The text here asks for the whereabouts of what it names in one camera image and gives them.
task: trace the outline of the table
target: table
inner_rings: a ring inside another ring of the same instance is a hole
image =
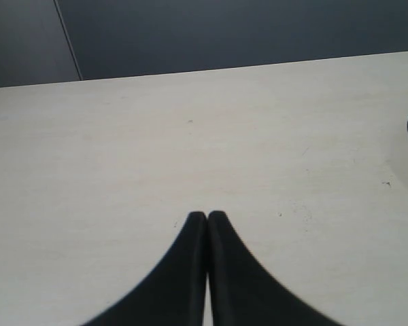
[[[408,52],[0,89],[0,326],[86,321],[214,209],[323,313],[408,325],[407,118]]]

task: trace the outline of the white desk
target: white desk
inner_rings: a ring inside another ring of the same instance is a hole
[[[0,326],[82,323],[213,209],[322,312],[408,325],[407,118],[408,52],[0,89]]]

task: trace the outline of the desk surface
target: desk surface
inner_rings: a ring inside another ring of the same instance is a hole
[[[213,209],[322,312],[408,325],[407,118],[408,52],[0,89],[0,326],[85,321]]]

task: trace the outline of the gray wall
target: gray wall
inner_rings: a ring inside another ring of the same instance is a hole
[[[0,87],[79,80],[53,0],[0,0]]]
[[[84,79],[408,50],[408,0],[58,0]]]

